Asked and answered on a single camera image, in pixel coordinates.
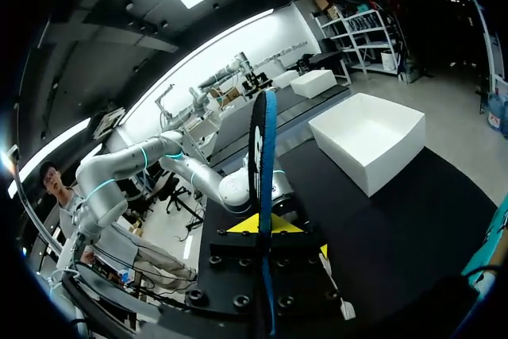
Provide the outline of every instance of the white container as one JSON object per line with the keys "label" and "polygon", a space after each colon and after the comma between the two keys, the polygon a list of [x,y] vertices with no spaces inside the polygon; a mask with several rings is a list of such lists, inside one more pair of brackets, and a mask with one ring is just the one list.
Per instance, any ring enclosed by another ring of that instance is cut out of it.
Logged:
{"label": "white container", "polygon": [[385,71],[394,71],[397,69],[396,61],[398,61],[398,57],[396,53],[394,59],[394,55],[391,54],[391,51],[381,52],[381,61],[383,62],[383,69]]}
{"label": "white container", "polygon": [[272,80],[271,85],[274,87],[278,87],[280,89],[283,89],[284,87],[289,86],[289,82],[292,79],[298,78],[298,72],[297,71],[285,71],[281,75],[278,75]]}
{"label": "white container", "polygon": [[319,148],[369,197],[425,146],[425,115],[355,94],[309,121]]}
{"label": "white container", "polygon": [[337,80],[332,71],[310,71],[291,80],[293,92],[307,98],[314,98],[335,85]]}

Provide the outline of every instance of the black table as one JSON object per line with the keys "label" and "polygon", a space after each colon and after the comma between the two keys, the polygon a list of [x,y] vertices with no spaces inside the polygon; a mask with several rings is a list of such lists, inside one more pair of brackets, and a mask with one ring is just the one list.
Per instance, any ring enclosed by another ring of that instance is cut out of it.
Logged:
{"label": "black table", "polygon": [[[329,107],[338,103],[351,94],[347,87],[336,85],[308,99],[297,95],[291,87],[285,87],[276,91],[277,94],[277,133],[284,131],[294,119],[305,115],[311,115],[323,111],[323,106]],[[221,123],[217,141],[210,158],[210,166],[216,170],[228,158],[235,156],[242,150],[246,150],[248,143],[248,129],[250,127],[253,102],[248,103],[234,113],[228,115]]]}
{"label": "black table", "polygon": [[327,53],[318,53],[309,58],[309,65],[311,68],[320,68],[320,67],[329,67],[330,69],[337,67],[336,60],[340,60],[342,57],[342,52],[327,52]]}
{"label": "black table", "polygon": [[[442,277],[459,274],[496,210],[466,175],[427,148],[371,198],[314,140],[279,161],[310,220],[325,232],[333,277],[359,324],[377,322]],[[208,201],[200,277],[210,237],[238,222]]]}

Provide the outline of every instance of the person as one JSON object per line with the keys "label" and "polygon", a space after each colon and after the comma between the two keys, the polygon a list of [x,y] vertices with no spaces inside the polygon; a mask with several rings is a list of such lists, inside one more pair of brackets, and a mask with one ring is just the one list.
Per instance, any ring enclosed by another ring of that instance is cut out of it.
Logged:
{"label": "person", "polygon": [[[46,191],[55,196],[58,202],[60,229],[65,238],[69,239],[76,228],[72,224],[72,216],[84,202],[83,195],[78,186],[70,188],[63,185],[61,174],[52,162],[44,162],[40,166],[39,175]],[[155,285],[172,291],[184,292],[197,279],[194,269],[116,222],[102,231],[95,245],[85,248],[81,261],[93,264],[96,255],[118,271],[134,268]],[[163,275],[159,269],[170,273],[170,276]]]}

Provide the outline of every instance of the shelving unit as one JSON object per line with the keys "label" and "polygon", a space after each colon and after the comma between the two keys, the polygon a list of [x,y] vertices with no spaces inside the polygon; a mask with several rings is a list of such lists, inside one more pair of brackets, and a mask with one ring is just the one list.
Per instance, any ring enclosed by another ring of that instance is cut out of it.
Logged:
{"label": "shelving unit", "polygon": [[[387,73],[389,75],[397,75],[398,58],[395,55],[392,37],[384,24],[378,10],[368,10],[365,12],[355,13],[349,17],[343,17],[341,12],[338,12],[339,18],[321,24],[319,19],[316,18],[317,25],[321,29],[323,36],[331,40],[335,40],[340,46],[342,52],[355,53],[356,58],[348,56],[349,67],[353,69],[361,69],[367,75],[368,71],[377,71]],[[342,23],[346,33],[338,33],[337,23]],[[329,35],[329,31],[334,32],[334,36]],[[372,41],[371,33],[379,34],[383,32],[386,40]],[[389,49],[392,57],[394,58],[393,71],[387,71],[383,68],[382,64],[371,64],[369,60],[374,57],[373,49]]]}

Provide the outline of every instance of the ceiling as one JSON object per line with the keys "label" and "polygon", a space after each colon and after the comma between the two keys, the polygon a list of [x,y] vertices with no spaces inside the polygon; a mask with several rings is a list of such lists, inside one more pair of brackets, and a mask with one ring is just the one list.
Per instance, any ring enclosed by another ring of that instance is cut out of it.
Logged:
{"label": "ceiling", "polygon": [[[205,0],[188,10],[180,0],[51,0],[48,12],[39,15],[13,91],[19,107],[11,113],[10,139],[19,143],[21,166],[83,119],[120,106],[128,110],[212,36],[290,1]],[[64,167],[78,158],[66,159]]]}

